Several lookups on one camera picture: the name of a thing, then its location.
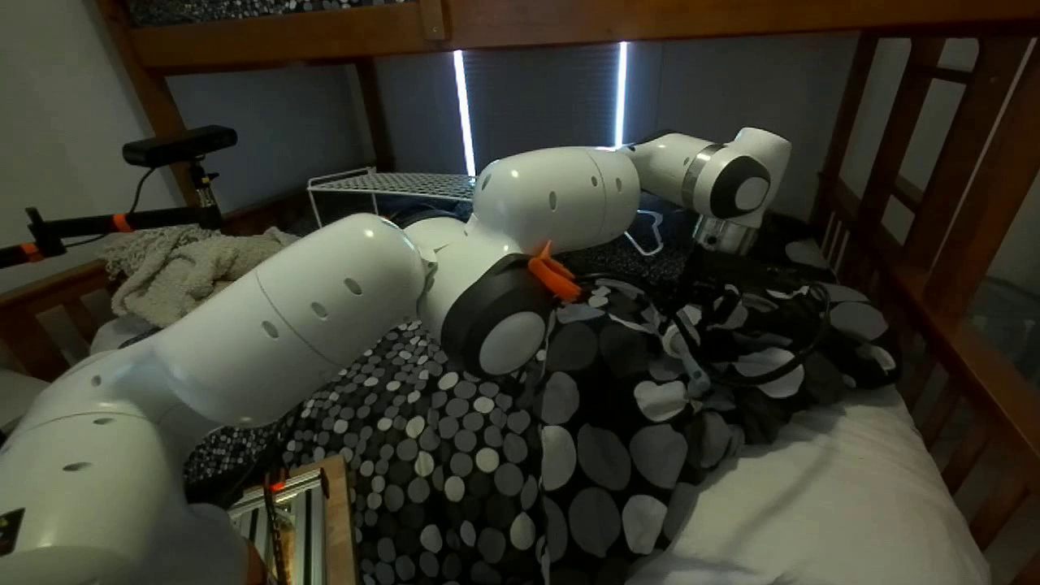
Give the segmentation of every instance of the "wooden bed frame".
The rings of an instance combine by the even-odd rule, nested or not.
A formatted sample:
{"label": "wooden bed frame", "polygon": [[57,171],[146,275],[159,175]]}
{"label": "wooden bed frame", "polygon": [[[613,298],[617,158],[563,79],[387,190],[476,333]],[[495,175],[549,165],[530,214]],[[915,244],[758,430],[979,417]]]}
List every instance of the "wooden bed frame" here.
{"label": "wooden bed frame", "polygon": [[[960,494],[976,475],[987,471],[983,497],[964,502],[979,547],[992,552],[1009,530],[1020,530],[1016,522],[1040,499],[1040,394],[964,320],[968,303],[1040,169],[1040,54],[1031,51],[1028,38],[1031,28],[1038,33],[1040,2],[413,0],[376,10],[151,28],[133,28],[116,0],[96,0],[96,5],[155,134],[183,130],[165,87],[165,75],[174,71],[356,62],[364,82],[369,58],[392,51],[862,28],[814,224],[837,272],[869,289],[897,325],[907,348],[903,397],[950,491]],[[910,65],[900,75],[871,178],[864,190],[851,190],[842,183],[849,135],[877,38],[893,33],[910,35]],[[950,33],[979,35],[971,71],[940,65]],[[931,185],[910,185],[900,162],[936,79],[961,85],[964,95]],[[369,92],[364,98],[381,150],[381,106]],[[883,227],[890,205],[914,211],[903,239]],[[63,306],[89,339],[96,319],[80,307],[80,295],[104,286],[100,265],[80,265],[2,295],[2,345],[30,372],[54,377],[67,368],[67,357],[38,329],[35,314]],[[1010,569],[996,562],[996,573],[1009,580],[1040,580],[1040,538],[1024,562]]]}

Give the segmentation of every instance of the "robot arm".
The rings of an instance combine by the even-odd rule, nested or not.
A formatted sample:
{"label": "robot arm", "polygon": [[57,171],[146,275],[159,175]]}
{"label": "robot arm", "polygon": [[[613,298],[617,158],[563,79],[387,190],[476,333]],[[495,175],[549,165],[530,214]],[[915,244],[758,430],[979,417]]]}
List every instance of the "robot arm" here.
{"label": "robot arm", "polygon": [[240,580],[248,552],[232,522],[179,491],[204,432],[278,419],[411,314],[458,365],[518,369],[554,307],[524,255],[546,239],[613,239],[641,187],[723,221],[719,247],[745,247],[786,150],[759,130],[726,146],[668,134],[634,150],[537,150],[479,175],[465,224],[399,230],[351,214],[291,244],[35,398],[0,451],[0,580]]}

